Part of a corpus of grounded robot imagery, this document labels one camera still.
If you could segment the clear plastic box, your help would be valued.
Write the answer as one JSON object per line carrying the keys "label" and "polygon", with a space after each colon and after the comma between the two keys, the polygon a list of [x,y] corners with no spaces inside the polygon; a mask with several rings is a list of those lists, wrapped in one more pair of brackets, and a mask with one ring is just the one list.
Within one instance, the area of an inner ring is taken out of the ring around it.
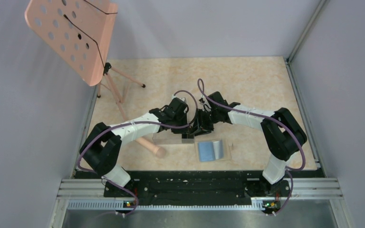
{"label": "clear plastic box", "polygon": [[172,132],[160,132],[153,134],[152,140],[156,145],[180,145],[180,144],[193,144],[194,140],[182,140],[180,134],[173,134]]}

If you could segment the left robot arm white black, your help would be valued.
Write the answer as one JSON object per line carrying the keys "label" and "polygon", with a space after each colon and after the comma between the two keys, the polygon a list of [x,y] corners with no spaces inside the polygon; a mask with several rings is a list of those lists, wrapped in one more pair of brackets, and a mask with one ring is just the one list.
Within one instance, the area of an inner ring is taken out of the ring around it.
{"label": "left robot arm white black", "polygon": [[121,148],[138,138],[149,134],[171,130],[174,134],[188,131],[188,105],[174,97],[168,105],[154,108],[144,115],[124,123],[106,125],[100,122],[79,150],[79,158],[90,166],[90,171],[115,184],[121,196],[133,192],[133,183],[126,170],[117,164]]}

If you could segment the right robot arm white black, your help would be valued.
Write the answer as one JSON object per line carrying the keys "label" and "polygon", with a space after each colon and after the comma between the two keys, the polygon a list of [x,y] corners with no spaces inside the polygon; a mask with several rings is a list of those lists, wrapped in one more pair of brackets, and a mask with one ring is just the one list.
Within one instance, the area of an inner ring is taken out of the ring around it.
{"label": "right robot arm white black", "polygon": [[291,156],[300,152],[307,142],[307,135],[287,108],[263,111],[249,108],[238,102],[227,103],[220,92],[214,92],[200,99],[202,109],[196,111],[192,126],[194,136],[209,134],[217,123],[248,126],[264,134],[271,153],[268,164],[262,172],[260,191],[272,196],[279,190],[279,183],[288,169]]}

